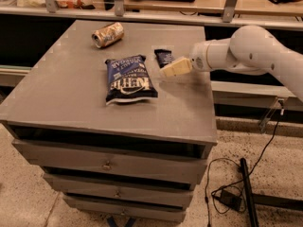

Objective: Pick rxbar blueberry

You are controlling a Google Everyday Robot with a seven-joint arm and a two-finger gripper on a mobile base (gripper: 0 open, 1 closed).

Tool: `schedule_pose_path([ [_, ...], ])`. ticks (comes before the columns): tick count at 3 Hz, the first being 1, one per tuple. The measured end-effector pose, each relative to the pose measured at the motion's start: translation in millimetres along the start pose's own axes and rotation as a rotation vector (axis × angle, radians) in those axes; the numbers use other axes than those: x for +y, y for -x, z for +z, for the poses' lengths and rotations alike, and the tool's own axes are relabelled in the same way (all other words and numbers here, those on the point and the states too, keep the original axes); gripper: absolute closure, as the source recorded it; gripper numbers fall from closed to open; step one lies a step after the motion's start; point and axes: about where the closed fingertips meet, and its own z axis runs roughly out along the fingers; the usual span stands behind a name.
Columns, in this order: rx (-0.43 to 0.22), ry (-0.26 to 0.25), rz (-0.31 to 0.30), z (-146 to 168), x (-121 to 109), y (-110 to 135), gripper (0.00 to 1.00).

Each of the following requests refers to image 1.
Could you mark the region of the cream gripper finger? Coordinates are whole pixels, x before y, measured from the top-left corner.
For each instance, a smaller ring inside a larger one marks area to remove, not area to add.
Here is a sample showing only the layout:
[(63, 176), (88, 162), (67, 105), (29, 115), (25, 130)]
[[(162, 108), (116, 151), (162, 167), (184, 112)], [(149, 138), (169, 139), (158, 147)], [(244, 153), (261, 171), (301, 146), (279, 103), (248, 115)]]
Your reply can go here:
[(192, 70), (190, 59), (181, 57), (172, 63), (165, 65), (160, 69), (160, 74), (165, 77), (173, 77), (178, 75), (187, 74)]

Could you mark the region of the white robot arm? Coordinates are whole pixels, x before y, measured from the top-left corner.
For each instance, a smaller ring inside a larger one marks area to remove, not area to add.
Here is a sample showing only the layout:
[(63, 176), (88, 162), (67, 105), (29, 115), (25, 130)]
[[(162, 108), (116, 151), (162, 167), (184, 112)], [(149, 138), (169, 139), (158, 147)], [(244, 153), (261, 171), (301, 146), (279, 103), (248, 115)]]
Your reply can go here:
[(300, 101), (303, 100), (303, 55), (279, 42), (260, 26), (242, 26), (228, 39), (193, 45), (189, 57), (179, 58), (160, 69), (163, 77), (225, 70), (238, 74), (271, 74)]

